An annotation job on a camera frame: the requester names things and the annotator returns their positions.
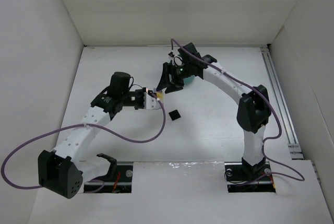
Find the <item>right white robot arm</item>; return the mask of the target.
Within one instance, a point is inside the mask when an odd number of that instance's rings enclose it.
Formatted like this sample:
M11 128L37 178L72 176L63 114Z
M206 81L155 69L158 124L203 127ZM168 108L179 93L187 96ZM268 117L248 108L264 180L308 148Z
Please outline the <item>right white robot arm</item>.
M228 73L211 55L201 56L193 43L178 49L178 55L169 53L170 58L179 58L163 63L162 75L157 90L165 93L180 91L185 79L200 77L232 98L237 106L237 122L244 132L244 153L239 181L251 181L260 175L266 159L261 146L271 111L266 104L268 91L263 85L248 88L227 77Z

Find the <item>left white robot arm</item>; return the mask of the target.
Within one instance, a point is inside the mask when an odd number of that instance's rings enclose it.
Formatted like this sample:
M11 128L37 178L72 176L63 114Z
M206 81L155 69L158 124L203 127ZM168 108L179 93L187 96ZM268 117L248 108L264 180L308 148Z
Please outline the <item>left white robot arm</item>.
M71 134L52 151L38 157L39 185L65 198L73 198L83 184L94 179L109 180L116 176L116 159L97 154L84 161L86 148L102 127L109 124L123 107L145 107L147 88L130 89L131 75L115 72L109 86L91 102L87 114Z

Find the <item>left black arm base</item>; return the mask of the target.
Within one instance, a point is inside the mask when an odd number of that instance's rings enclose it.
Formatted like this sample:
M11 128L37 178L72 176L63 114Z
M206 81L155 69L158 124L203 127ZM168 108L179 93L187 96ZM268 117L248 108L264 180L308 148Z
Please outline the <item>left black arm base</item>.
M86 182L84 193L124 194L132 192L133 162L118 162L113 178L97 178Z

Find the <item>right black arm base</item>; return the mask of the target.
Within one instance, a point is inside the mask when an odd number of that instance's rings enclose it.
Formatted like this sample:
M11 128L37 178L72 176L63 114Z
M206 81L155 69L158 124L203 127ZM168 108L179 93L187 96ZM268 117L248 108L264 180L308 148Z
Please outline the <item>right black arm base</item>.
M224 178L227 182L229 193L275 193L275 185L272 177L265 176L266 169L270 169L268 162L255 174L250 175L244 169L241 162L226 162L224 164Z

